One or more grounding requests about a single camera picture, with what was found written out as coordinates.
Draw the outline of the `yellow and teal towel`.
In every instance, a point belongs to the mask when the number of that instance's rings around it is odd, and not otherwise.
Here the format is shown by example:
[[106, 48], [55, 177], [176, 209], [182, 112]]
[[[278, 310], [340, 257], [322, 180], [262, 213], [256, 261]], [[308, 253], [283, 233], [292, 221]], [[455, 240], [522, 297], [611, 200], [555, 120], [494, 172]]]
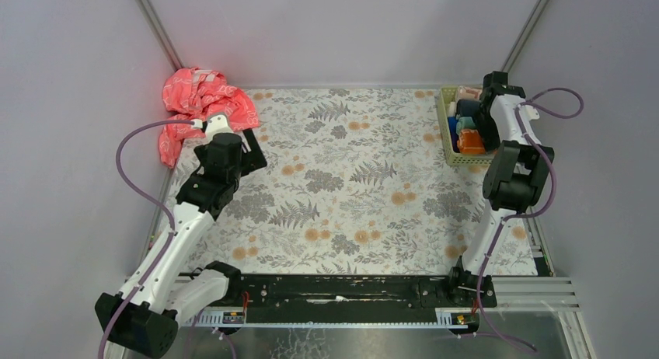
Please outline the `yellow and teal towel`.
[[461, 134], [463, 130], [476, 130], [477, 126], [472, 117], [460, 117], [456, 122], [456, 133]]

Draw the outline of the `orange and cream towel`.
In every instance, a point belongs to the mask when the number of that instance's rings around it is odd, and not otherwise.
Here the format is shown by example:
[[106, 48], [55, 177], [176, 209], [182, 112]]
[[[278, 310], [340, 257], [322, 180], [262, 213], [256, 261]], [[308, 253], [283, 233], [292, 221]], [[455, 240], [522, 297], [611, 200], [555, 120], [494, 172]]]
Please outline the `orange and cream towel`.
[[461, 154], [485, 155], [486, 149], [478, 130], [462, 129], [458, 134], [457, 147]]

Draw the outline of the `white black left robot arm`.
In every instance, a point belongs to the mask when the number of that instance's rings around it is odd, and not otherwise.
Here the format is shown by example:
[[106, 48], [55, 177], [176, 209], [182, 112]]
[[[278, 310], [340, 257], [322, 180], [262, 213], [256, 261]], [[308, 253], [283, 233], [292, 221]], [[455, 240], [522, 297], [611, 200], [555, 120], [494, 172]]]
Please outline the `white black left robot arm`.
[[267, 166], [250, 129], [208, 133], [194, 149], [199, 166], [164, 212], [170, 230], [160, 236], [141, 265], [114, 295], [99, 296], [95, 311], [103, 335], [97, 356], [114, 343], [149, 358], [161, 358], [180, 326], [213, 301], [240, 293], [239, 270], [221, 262], [206, 266], [178, 290], [173, 284], [199, 238], [232, 201], [240, 180]]

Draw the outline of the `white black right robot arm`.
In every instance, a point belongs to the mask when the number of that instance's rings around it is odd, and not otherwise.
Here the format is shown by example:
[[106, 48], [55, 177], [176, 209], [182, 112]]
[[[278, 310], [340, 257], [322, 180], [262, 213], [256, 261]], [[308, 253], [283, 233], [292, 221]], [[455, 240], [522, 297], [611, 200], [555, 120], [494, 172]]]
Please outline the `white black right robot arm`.
[[479, 105], [471, 106], [472, 118], [486, 152], [493, 153], [483, 180], [486, 201], [472, 243], [460, 257], [462, 269], [471, 277], [493, 273], [491, 261], [502, 232], [501, 221], [522, 214], [538, 203], [549, 167], [533, 145], [541, 145], [532, 130], [539, 119], [538, 110], [525, 105], [522, 87], [508, 83], [508, 73], [492, 71], [483, 77]]

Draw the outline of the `rolled peach patterned towel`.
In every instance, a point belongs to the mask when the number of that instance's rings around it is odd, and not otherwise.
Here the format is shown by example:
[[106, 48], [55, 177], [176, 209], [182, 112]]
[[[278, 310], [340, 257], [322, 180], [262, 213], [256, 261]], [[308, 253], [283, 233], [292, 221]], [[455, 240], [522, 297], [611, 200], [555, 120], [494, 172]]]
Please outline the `rolled peach patterned towel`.
[[461, 99], [479, 101], [482, 92], [481, 88], [459, 85], [455, 90], [455, 101], [458, 102]]

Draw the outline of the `rolled dark grey towel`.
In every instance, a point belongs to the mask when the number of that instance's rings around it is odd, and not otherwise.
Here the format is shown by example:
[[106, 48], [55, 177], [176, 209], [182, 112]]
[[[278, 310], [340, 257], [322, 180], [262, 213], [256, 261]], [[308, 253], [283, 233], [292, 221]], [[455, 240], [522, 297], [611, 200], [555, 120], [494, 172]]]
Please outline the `rolled dark grey towel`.
[[480, 112], [480, 102], [478, 100], [460, 99], [456, 102], [455, 116], [474, 117]]

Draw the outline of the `pale green plastic basket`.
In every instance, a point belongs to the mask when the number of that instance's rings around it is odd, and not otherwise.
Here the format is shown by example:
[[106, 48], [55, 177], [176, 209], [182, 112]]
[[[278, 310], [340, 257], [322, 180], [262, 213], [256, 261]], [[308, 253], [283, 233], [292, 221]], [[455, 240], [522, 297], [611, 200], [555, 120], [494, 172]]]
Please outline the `pale green plastic basket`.
[[487, 166], [491, 163], [493, 155], [462, 154], [458, 150], [458, 135], [456, 134], [456, 120], [449, 116], [451, 104], [455, 102], [457, 85], [443, 86], [437, 96], [438, 125], [441, 133], [445, 161], [450, 166]]

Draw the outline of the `rolled blue towel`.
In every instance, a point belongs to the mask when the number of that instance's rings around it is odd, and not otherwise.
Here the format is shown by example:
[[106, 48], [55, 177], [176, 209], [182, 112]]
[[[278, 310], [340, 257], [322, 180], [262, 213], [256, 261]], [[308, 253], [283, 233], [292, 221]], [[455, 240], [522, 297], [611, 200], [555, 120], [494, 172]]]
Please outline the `rolled blue towel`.
[[455, 153], [459, 153], [459, 147], [458, 147], [459, 135], [456, 133], [457, 119], [455, 117], [448, 117], [447, 122], [448, 122], [449, 135], [452, 143], [452, 151]]

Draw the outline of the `pink patterned towel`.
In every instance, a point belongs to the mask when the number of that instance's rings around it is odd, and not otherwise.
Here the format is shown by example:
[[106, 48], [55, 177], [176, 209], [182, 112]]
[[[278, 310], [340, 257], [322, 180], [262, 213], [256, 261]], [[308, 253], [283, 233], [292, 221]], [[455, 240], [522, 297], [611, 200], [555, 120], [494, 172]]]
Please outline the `pink patterned towel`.
[[[182, 68], [166, 79], [162, 88], [162, 101], [169, 118], [181, 120], [207, 120], [216, 113], [223, 113], [233, 131], [243, 131], [260, 126], [256, 107], [240, 88], [229, 85], [226, 77], [215, 70], [198, 67]], [[186, 124], [168, 124], [159, 135], [159, 156], [162, 164], [170, 169], [176, 165], [183, 141], [201, 138], [203, 133]]]

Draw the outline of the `floral patterned table mat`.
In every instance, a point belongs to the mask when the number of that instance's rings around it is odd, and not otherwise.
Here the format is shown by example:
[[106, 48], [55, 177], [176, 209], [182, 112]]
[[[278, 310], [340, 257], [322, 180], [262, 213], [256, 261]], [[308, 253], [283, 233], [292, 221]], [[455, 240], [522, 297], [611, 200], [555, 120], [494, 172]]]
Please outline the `floral patterned table mat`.
[[427, 89], [251, 89], [267, 160], [183, 261], [245, 273], [444, 274], [473, 244], [484, 166], [450, 166]]

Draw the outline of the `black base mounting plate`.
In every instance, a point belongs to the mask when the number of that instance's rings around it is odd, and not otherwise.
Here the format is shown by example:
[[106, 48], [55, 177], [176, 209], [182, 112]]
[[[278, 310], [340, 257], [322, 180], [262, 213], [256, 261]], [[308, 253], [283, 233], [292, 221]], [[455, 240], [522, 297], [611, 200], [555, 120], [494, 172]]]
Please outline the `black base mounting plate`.
[[497, 306], [490, 277], [244, 274], [213, 308], [237, 308], [248, 323], [415, 324], [438, 322], [437, 310]]

